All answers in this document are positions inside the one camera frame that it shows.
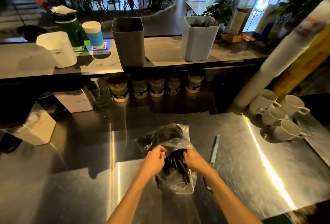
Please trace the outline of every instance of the white mug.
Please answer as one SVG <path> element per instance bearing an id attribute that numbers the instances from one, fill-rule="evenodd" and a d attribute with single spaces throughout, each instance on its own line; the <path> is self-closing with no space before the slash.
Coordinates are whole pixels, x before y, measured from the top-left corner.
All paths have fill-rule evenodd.
<path id="1" fill-rule="evenodd" d="M 276 125 L 286 118 L 284 112 L 278 107 L 270 106 L 268 109 L 260 110 L 259 114 L 262 114 L 261 120 L 266 125 Z"/>
<path id="2" fill-rule="evenodd" d="M 270 107 L 271 105 L 280 107 L 281 105 L 276 102 L 277 96 L 273 91 L 264 89 L 256 98 L 250 103 L 249 110 L 254 114 L 259 114 L 261 109 Z"/>
<path id="3" fill-rule="evenodd" d="M 283 120 L 275 127 L 274 135 L 280 140 L 291 140 L 293 138 L 304 138 L 300 127 L 292 121 Z"/>
<path id="4" fill-rule="evenodd" d="M 287 115 L 292 115 L 295 112 L 308 114 L 311 110 L 304 106 L 305 103 L 299 97 L 294 95 L 287 95 L 281 102 L 281 109 Z"/>

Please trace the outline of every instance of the plastic bag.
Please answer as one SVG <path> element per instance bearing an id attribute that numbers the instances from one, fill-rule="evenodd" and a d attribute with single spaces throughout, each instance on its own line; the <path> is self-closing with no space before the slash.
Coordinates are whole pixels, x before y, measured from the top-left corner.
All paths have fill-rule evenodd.
<path id="1" fill-rule="evenodd" d="M 161 126 L 146 136 L 136 139 L 136 143 L 144 156 L 158 145 L 165 147 L 167 149 L 165 165 L 157 174 L 158 181 L 176 194 L 194 192 L 197 173 L 187 169 L 182 162 L 183 151 L 187 149 L 196 151 L 190 143 L 189 126 L 176 123 Z"/>

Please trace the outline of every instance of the ceramic cup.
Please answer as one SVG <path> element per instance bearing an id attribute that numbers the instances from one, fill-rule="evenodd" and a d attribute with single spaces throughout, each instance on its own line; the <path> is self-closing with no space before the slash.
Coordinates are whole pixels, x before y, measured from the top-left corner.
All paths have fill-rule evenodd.
<path id="1" fill-rule="evenodd" d="M 103 36 L 99 22 L 85 22 L 82 24 L 82 28 L 85 30 L 93 47 L 103 46 Z"/>
<path id="2" fill-rule="evenodd" d="M 292 115 L 295 112 L 308 114 L 311 110 L 305 107 L 305 103 L 294 95 L 287 95 L 281 102 L 281 109 L 287 115 Z"/>
<path id="3" fill-rule="evenodd" d="M 285 120 L 285 113 L 278 107 L 270 106 L 268 109 L 262 109 L 259 114 L 262 114 L 261 120 L 266 125 L 277 125 L 282 120 Z"/>
<path id="4" fill-rule="evenodd" d="M 292 121 L 283 120 L 275 127 L 274 135 L 280 140 L 291 140 L 293 138 L 304 138 L 300 127 Z"/>
<path id="5" fill-rule="evenodd" d="M 261 110 L 266 109 L 271 105 L 273 105 L 274 107 L 280 107 L 281 105 L 276 102 L 276 100 L 277 96 L 273 91 L 264 89 L 250 103 L 249 110 L 253 114 L 258 114 Z"/>

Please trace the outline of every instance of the paper cup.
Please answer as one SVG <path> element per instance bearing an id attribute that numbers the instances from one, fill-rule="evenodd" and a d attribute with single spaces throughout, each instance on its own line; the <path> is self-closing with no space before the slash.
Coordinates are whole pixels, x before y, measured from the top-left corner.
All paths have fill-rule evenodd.
<path id="1" fill-rule="evenodd" d="M 85 22 L 82 24 L 90 43 L 94 47 L 103 45 L 103 36 L 101 31 L 101 24 L 99 22 Z"/>

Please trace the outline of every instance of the stainless steel countertop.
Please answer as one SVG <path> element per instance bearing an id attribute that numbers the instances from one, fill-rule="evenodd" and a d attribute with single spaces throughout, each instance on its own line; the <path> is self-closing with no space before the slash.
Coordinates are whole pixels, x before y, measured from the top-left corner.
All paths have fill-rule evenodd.
<path id="1" fill-rule="evenodd" d="M 0 156 L 0 220 L 104 223 L 143 158 L 134 139 L 173 122 L 190 126 L 191 142 L 206 160 L 214 136 L 221 136 L 213 167 L 260 219 L 330 199 L 330 169 L 306 141 L 273 140 L 258 120 L 251 121 L 232 112 L 217 114 L 213 95 L 203 89 L 67 115 L 57 121 L 49 144 L 22 143 Z M 226 220 L 199 176 L 190 196 L 160 191 L 149 182 L 133 223 L 155 222 Z"/>

